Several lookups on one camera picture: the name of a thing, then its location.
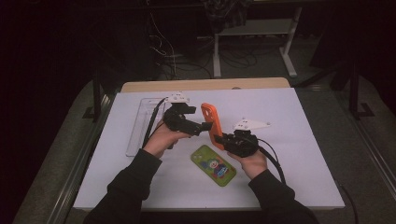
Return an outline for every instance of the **white table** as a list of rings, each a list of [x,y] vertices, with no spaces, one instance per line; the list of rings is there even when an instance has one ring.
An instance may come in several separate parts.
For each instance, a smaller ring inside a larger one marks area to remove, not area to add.
[[[74,207],[94,208],[106,194],[106,186],[131,163],[133,157],[126,157],[125,152],[141,99],[162,98],[173,92],[130,92],[116,96]],[[187,119],[204,121],[200,105],[210,103],[217,108],[225,133],[232,133],[233,124],[242,117],[271,122],[270,128],[252,133],[273,146],[296,199],[312,209],[345,206],[294,89],[183,92],[191,98],[189,105],[197,107],[197,112]],[[218,186],[191,161],[191,153],[203,144],[212,147],[237,169],[237,175],[226,187]],[[240,164],[214,147],[207,132],[180,140],[165,152],[162,160],[153,178],[151,193],[143,202],[143,210],[260,209]],[[269,168],[278,177],[271,162]]]

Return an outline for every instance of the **green phone case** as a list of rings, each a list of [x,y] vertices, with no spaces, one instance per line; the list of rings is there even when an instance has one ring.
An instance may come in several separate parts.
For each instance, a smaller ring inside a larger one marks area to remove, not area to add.
[[[235,168],[207,145],[194,151],[191,160],[221,187],[230,183],[236,175]]]

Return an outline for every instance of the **hand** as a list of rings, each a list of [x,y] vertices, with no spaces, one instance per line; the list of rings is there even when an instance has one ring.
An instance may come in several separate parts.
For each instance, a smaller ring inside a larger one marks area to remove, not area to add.
[[[171,131],[166,124],[160,120],[156,130],[143,149],[159,159],[167,148],[177,143],[178,139],[187,137],[191,136],[187,133]]]
[[[227,152],[227,154],[233,159],[241,162],[242,169],[250,179],[253,179],[268,169],[267,158],[259,150],[257,150],[253,155],[245,158],[238,157],[231,152]]]

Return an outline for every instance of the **table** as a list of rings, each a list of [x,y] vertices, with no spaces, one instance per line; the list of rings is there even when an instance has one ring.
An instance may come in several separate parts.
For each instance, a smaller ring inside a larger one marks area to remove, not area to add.
[[[297,29],[302,8],[297,7],[294,15],[290,19],[271,19],[271,20],[247,20],[245,26],[237,26],[224,29],[219,34],[215,34],[215,47],[213,54],[214,77],[221,77],[221,68],[219,61],[219,36],[221,35],[283,35],[287,34],[287,41],[279,48],[282,60],[288,70],[290,77],[297,77],[293,63],[289,56],[291,42]]]
[[[189,105],[199,107],[203,100],[215,105],[225,133],[233,131],[232,124],[239,116],[271,121],[270,128],[255,130],[253,134],[264,138],[276,150],[286,180],[296,191],[296,199],[312,209],[345,206],[297,95],[286,79],[241,78],[126,83],[116,96],[74,207],[94,208],[106,194],[107,184],[132,161],[133,157],[126,157],[125,152],[141,99],[175,91],[190,96]],[[188,119],[203,121],[199,112]],[[216,185],[190,160],[190,154],[201,145],[212,147],[236,168],[237,175],[226,187]],[[260,209],[240,164],[211,145],[207,133],[180,140],[162,160],[150,196],[143,202],[144,211]],[[269,169],[278,177],[272,164]]]

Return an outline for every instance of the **clear plastic tray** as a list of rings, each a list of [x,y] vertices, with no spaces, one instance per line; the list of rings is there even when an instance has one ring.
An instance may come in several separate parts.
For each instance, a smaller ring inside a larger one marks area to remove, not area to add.
[[[134,128],[126,150],[127,157],[135,156],[137,150],[142,147],[152,113],[155,106],[157,106],[161,99],[162,98],[145,98],[140,101],[139,109],[134,120]],[[165,102],[160,105],[153,127],[151,128],[151,133],[155,130],[157,123],[163,118],[165,110],[170,106],[171,104],[167,104]]]

